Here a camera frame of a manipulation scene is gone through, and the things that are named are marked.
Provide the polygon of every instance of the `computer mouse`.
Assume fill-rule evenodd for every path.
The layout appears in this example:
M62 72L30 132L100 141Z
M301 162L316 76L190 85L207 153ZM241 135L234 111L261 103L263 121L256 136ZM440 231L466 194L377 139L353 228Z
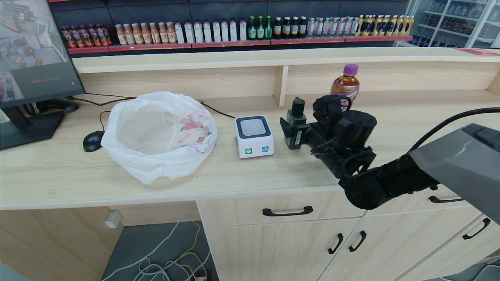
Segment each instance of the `computer mouse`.
M83 150L85 152L94 152L100 148L102 148L101 140L103 139L104 131L97 130L95 132L89 133L83 139Z

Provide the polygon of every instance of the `countertop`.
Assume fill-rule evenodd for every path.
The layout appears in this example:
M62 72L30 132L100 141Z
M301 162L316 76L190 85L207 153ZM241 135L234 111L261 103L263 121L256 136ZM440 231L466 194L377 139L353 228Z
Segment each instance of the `countertop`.
M317 95L304 95L308 122ZM309 155L309 147L289 150L283 140L278 107L272 96L205 99L216 109L237 117L265 115L274 135L275 153L239 159L234 121L213 112L218 139L211 155L192 174L176 180L157 179L143 185L102 148L83 151L83 138L101 130L99 113L110 107L83 104L66 114L50 140L0 152L0 209L57 209L178 202L187 200L276 195L340 189L323 163ZM361 92L353 109L375 116L378 125L368 139L381 165L404 154L422 135L442 120L471 109L500 106L500 96L486 90ZM107 115L103 114L104 123ZM498 114L458 120L436 136L468 123L500 128Z

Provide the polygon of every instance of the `black drawer handle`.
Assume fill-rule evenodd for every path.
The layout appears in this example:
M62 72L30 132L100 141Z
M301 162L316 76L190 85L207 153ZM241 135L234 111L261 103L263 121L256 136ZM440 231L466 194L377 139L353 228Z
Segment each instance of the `black drawer handle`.
M450 203L450 202L464 201L464 199L463 199L463 198L458 198L458 199L449 199L449 200L441 200L441 199L437 198L436 196L431 196L431 197L429 197L429 200L430 200L432 203Z
M485 218L485 219L482 220L482 222L484 223L483 227L481 229L479 229L476 233L474 233L474 235L469 236L469 235L465 234L464 236L462 236L462 238L464 240L472 239L474 236L478 235L481 231L485 230L485 228L490 225L490 223L492 222L492 220L489 219L489 218Z
M342 233L339 233L337 235L337 237L338 237L337 246L335 246L335 248L333 250L332 250L332 248L328 249L328 254L330 254L330 255L334 254L337 251L337 249L339 248L339 246L342 244L342 241L344 241L344 236L342 235Z
M349 252L356 251L361 246L361 244L363 244L363 241L365 241L365 239L367 238L367 233L364 230L361 230L359 234L361 235L361 241L359 241L355 248L353 248L353 246L349 246Z
M313 207L312 206L305 206L304 211L301 212L291 212L291 213L273 213L271 209L265 208L262 209L262 215L266 217L286 217L286 216L300 216L300 215L307 215L313 212Z

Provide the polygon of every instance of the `computer monitor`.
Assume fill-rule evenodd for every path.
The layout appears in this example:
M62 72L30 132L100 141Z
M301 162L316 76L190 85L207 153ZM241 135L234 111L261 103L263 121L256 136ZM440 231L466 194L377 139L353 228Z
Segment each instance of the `computer monitor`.
M0 150L52 138L64 117L19 105L84 93L47 0L0 0Z

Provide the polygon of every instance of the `monitor stand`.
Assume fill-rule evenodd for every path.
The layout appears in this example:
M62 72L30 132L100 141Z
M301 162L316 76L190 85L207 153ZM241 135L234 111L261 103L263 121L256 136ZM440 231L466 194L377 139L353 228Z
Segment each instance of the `monitor stand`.
M0 150L51 139L65 114L56 111L26 117L17 106L1 110L10 121L0 123Z

